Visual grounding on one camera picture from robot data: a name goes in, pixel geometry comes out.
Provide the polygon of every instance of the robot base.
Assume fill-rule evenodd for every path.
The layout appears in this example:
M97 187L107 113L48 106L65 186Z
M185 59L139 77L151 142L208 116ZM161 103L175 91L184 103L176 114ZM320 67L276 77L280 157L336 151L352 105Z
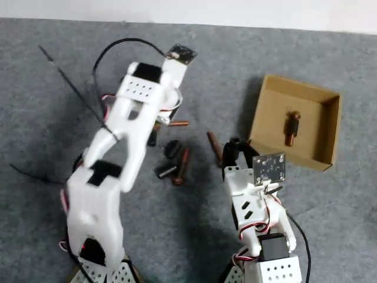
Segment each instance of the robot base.
M89 266L83 264L82 267L85 269L89 277L93 280L94 283L142 283L142 279L138 271L132 265L131 261L128 258L125 258L117 271L114 271L111 279L106 278L106 273L102 272L94 266ZM85 278L84 274L76 268L71 279L68 280L68 283L89 283Z

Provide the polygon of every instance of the open cardboard tray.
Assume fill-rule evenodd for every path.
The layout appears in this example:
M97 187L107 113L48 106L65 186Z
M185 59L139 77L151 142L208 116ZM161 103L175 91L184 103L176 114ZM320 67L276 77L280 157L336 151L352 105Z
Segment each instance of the open cardboard tray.
M316 170L335 163L341 117L339 93L276 75L264 78L249 142L263 154L285 152L287 160ZM301 113L292 147L285 145L289 113Z

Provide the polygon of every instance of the white robotic arm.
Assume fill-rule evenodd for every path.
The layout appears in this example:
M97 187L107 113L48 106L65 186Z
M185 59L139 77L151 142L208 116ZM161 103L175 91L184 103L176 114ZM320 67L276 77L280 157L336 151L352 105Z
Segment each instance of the white robotic arm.
M181 104L178 90L188 64L196 56L176 45L162 67L132 63L115 96L103 127L83 154L83 163L67 181L68 240L72 253L107 274L124 258L120 192L129 192L143 162L147 140L156 121L169 124ZM125 140L122 167L102 160L118 141Z
M235 163L239 151L244 152L248 169ZM300 283L299 260L292 254L296 238L276 196L281 188L278 182L285 180L285 155L259 156L248 144L231 139L225 145L223 163L234 223L245 244L233 255L229 276L238 271L243 273L244 283Z

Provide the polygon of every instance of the copper screw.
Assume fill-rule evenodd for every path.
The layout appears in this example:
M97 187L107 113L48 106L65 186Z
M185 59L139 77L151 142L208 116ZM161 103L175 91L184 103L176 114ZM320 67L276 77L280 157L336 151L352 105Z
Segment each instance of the copper screw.
M188 126L190 124L189 121L175 121L169 124L169 127L180 127L180 126Z
M190 150L189 150L188 147L186 147L183 150L183 153L182 153L182 158L181 158L181 162L180 162L179 167L178 167L177 176L171 178L171 182L174 186L180 186L180 185L183 184L183 173L184 173L186 166L187 166L187 161L189 159L189 153L190 153Z
M301 118L301 114L298 111L294 111L289 114L289 121L287 125L287 136L285 144L287 146L293 146L293 140L297 136L297 131L299 129L299 120Z
M208 141L211 144L212 151L214 152L214 155L216 156L216 164L219 168L221 168L221 164L223 160L223 152L221 150L219 142L217 141L217 138L214 135L214 133L211 131L207 132L207 137L208 137Z

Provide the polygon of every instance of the white bracket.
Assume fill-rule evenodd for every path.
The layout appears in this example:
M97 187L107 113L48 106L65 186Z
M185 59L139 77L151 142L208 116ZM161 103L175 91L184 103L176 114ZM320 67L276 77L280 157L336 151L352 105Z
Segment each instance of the white bracket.
M299 258L291 254L289 258L274 261L245 262L245 282L258 283L300 283L302 281Z
M270 227L285 234L289 251L296 248L296 238L289 223L284 207L272 195L266 195L264 190L273 190L278 183L263 182L261 186L253 184L253 169L241 170L238 166L224 168L224 185L236 214L237 229L255 223L267 222L267 207L270 212ZM251 256L259 256L262 247L255 228L243 232L243 242L249 248Z

